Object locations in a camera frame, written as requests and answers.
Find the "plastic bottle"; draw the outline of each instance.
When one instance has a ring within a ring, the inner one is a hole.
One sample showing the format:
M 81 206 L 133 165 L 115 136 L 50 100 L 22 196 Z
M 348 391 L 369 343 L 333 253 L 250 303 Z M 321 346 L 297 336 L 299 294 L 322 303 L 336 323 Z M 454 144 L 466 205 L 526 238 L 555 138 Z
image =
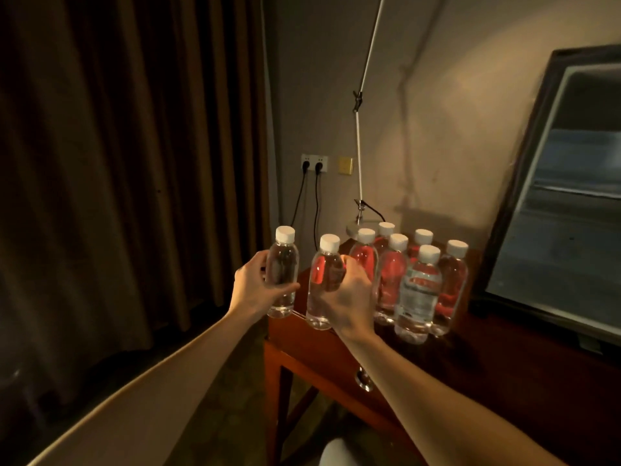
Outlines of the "plastic bottle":
M 394 306 L 399 300 L 401 278 L 408 270 L 408 237 L 392 234 L 389 248 L 379 258 L 377 277 L 373 282 L 375 298 L 375 321 L 388 326 L 394 323 Z
M 401 279 L 394 332 L 408 343 L 423 344 L 429 335 L 442 287 L 442 275 L 437 266 L 439 258 L 438 247 L 421 245 L 418 260 L 408 267 Z
M 265 281 L 269 284 L 293 283 L 298 281 L 300 255 L 293 243 L 296 239 L 296 230 L 289 226 L 280 226 L 276 229 L 276 241 L 268 253 L 265 264 Z M 296 293 L 279 297 L 268 311 L 269 317 L 282 319 L 290 315 Z
M 364 269 L 370 282 L 375 278 L 377 269 L 377 250 L 373 246 L 375 231 L 370 228 L 361 228 L 358 231 L 356 243 L 350 250 L 350 257 L 354 258 Z
M 317 330 L 330 329 L 331 325 L 321 305 L 315 299 L 321 294 L 336 291 L 345 276 L 345 265 L 338 254 L 341 240 L 334 234 L 323 234 L 319 251 L 310 265 L 309 295 L 306 304 L 306 321 Z
M 449 240 L 446 244 L 446 253 L 438 262 L 443 281 L 431 325 L 431 333 L 437 337 L 448 333 L 454 310 L 462 298 L 468 279 L 468 266 L 464 260 L 467 251 L 466 242 Z
M 388 249 L 388 239 L 394 232 L 394 224 L 390 222 L 379 223 L 379 235 L 375 238 L 373 246 L 377 250 L 377 256 L 381 258 L 382 253 Z
M 410 263 L 414 265 L 419 256 L 421 245 L 431 245 L 433 242 L 433 232 L 426 228 L 418 228 L 414 233 L 414 243 L 408 248 L 408 258 Z

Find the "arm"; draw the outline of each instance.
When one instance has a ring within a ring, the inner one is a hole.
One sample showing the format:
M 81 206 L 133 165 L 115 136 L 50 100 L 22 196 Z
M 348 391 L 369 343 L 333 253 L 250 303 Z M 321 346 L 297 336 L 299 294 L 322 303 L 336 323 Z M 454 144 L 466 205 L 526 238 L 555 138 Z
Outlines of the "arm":
M 430 466 L 563 465 L 512 424 L 388 347 L 373 330 L 371 284 L 357 262 L 344 258 L 341 287 L 324 293 L 320 303 Z
M 224 361 L 273 301 L 298 283 L 268 286 L 267 251 L 235 274 L 228 313 L 188 345 L 124 386 L 43 451 L 36 466 L 163 464 Z

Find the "yellow switch plate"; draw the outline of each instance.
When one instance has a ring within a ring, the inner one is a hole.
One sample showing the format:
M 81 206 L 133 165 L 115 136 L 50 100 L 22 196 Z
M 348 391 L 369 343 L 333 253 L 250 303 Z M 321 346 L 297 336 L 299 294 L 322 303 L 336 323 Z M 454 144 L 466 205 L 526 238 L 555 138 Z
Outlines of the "yellow switch plate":
M 353 173 L 353 158 L 338 157 L 338 172 L 341 175 L 351 175 Z

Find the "wooden table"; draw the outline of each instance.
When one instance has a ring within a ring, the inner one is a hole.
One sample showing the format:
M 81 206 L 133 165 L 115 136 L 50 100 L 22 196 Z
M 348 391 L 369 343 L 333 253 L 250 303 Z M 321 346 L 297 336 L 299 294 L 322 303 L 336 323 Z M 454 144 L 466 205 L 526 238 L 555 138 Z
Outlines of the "wooden table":
M 343 244 L 343 253 L 349 245 Z M 472 273 L 479 257 L 469 252 Z M 294 314 L 270 319 L 265 341 L 268 466 L 280 463 L 285 438 L 318 391 L 418 454 L 381 393 L 366 392 L 356 383 L 360 366 L 337 335 L 306 323 L 309 270 L 298 281 Z M 477 317 L 466 307 L 470 285 L 465 291 L 447 336 L 414 346 L 399 340 L 390 327 L 376 330 L 408 360 L 570 465 L 621 464 L 620 367 L 532 326 L 497 314 Z M 312 388 L 288 415 L 293 374 Z

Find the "wall socket plate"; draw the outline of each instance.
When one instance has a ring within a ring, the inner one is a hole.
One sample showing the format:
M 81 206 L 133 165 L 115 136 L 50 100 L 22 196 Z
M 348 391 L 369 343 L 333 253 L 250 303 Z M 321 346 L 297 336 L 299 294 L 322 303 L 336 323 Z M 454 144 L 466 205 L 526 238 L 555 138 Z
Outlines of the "wall socket plate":
M 308 153 L 302 154 L 302 160 L 300 161 L 300 168 L 304 162 L 308 160 L 310 162 L 310 166 L 308 172 L 315 173 L 315 165 L 317 163 L 322 163 L 321 173 L 325 173 L 328 171 L 328 156 L 327 155 L 309 155 Z

